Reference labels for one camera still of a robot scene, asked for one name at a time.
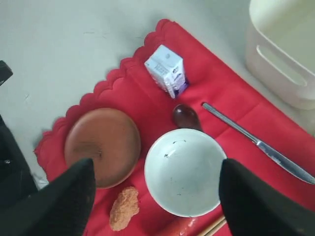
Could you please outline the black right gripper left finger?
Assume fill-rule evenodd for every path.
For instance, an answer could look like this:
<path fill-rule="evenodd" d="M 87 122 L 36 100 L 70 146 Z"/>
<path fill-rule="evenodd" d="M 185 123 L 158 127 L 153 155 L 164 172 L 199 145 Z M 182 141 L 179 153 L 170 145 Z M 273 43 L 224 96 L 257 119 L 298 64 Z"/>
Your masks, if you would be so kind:
<path fill-rule="evenodd" d="M 47 186 L 0 213 L 2 236 L 81 236 L 95 200 L 91 159 L 82 159 Z"/>

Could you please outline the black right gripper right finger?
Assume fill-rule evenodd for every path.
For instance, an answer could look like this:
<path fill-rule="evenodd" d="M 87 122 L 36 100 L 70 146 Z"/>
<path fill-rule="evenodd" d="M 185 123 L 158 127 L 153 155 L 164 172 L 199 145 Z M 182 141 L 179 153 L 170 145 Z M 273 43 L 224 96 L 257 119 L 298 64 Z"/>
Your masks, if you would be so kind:
<path fill-rule="evenodd" d="M 234 236 L 313 236 L 315 213 L 278 192 L 234 159 L 222 162 L 219 198 Z"/>

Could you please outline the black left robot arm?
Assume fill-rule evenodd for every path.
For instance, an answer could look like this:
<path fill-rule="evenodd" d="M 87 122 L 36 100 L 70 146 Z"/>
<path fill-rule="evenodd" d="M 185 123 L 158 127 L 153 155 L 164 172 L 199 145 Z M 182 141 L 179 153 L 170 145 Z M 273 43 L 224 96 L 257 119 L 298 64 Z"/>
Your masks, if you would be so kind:
<path fill-rule="evenodd" d="M 30 168 L 4 120 L 0 120 L 0 208 L 37 192 Z"/>

